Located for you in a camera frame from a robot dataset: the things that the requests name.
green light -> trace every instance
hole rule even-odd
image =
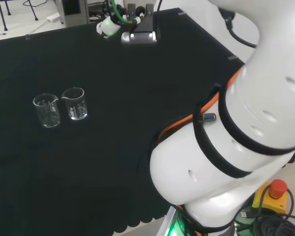
[[[177,236],[174,230],[172,231],[171,236]]]
[[[183,235],[183,231],[182,228],[179,225],[179,218],[178,220],[176,220],[176,222],[174,224],[172,224],[172,226],[170,227],[167,236],[179,236],[179,235]]]

yellow button base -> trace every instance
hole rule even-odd
[[[260,205],[260,198],[262,195],[262,192],[264,189],[270,185],[271,182],[266,182],[264,185],[262,185],[255,193],[255,198],[252,203],[253,208],[258,208]],[[279,199],[273,199],[269,195],[269,189],[265,193],[264,201],[262,203],[263,208],[271,209],[279,214],[285,214],[286,213],[286,206],[287,206],[287,198],[288,198],[288,192],[285,192],[283,196]]]

white floor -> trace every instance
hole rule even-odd
[[[38,5],[45,0],[31,0],[32,5]],[[33,12],[29,6],[23,6],[22,3],[25,0],[8,1],[8,6],[12,15],[8,16],[4,2],[1,2],[2,11],[8,31],[4,31],[1,15],[0,15],[0,33],[6,33],[6,35],[0,35],[1,39],[12,38],[17,36],[23,36],[35,30],[43,23],[47,21],[47,17],[56,13],[57,8],[53,0],[48,0],[45,4],[34,7],[38,21],[35,20]],[[35,33],[56,30],[64,28],[64,25],[60,23],[60,20],[56,22],[48,22],[43,27],[35,31]]]

red button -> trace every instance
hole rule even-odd
[[[269,189],[269,195],[274,199],[279,199],[287,191],[287,184],[281,179],[272,181]]]

green tube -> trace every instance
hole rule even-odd
[[[112,0],[112,3],[113,3],[113,10],[114,10],[114,13],[117,15],[117,17],[119,18],[119,20],[122,22],[122,23],[126,23],[126,24],[132,24],[132,21],[127,21],[126,19],[124,19],[118,12],[118,9],[117,9],[117,5],[115,3],[115,0]]]

